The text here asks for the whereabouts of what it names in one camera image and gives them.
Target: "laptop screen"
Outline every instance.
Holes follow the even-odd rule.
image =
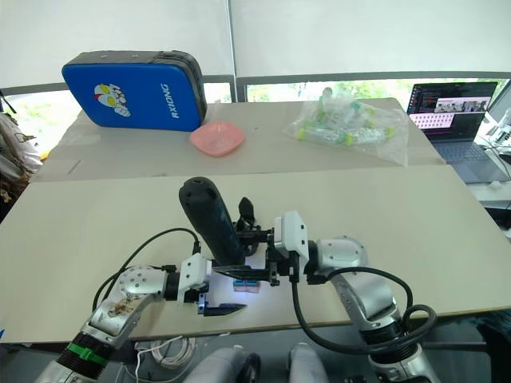
[[[407,113],[430,140],[473,140],[497,82],[415,84]]]

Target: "pink bowl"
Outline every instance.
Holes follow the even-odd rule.
[[[202,125],[190,135],[190,142],[210,156],[220,157],[232,152],[245,139],[245,134],[235,125],[215,121]]]

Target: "window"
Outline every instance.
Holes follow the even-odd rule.
[[[204,84],[206,101],[231,102],[231,88],[228,83]],[[13,117],[18,121],[23,133],[36,136],[34,142],[42,155],[53,149],[62,138],[67,128],[76,120],[81,106],[69,90],[41,92],[7,96],[6,99],[17,114]],[[3,104],[4,110],[10,111]]]
[[[204,84],[204,93],[208,104],[232,102],[231,87],[228,82]]]
[[[491,78],[412,78],[390,80],[360,80],[360,81],[319,81],[299,82],[294,84],[248,85],[248,101],[307,101],[318,100],[326,87],[337,92],[349,92],[355,98],[394,97],[406,110],[414,84],[430,82],[470,82],[496,81],[497,89],[493,99],[505,87],[509,79]]]

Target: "green tape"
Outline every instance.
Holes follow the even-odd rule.
[[[69,343],[66,347],[69,351],[72,351],[84,361],[93,361],[98,365],[106,365],[108,361],[99,355],[96,355],[92,349],[87,349],[74,343]]]

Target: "small label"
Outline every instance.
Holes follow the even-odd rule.
[[[177,107],[174,104],[174,100],[172,99],[172,94],[170,93],[170,87],[167,84],[160,84],[160,87],[163,92],[165,102],[167,103],[168,110],[170,111],[170,115],[172,116],[172,118],[179,118],[179,114],[177,112]]]

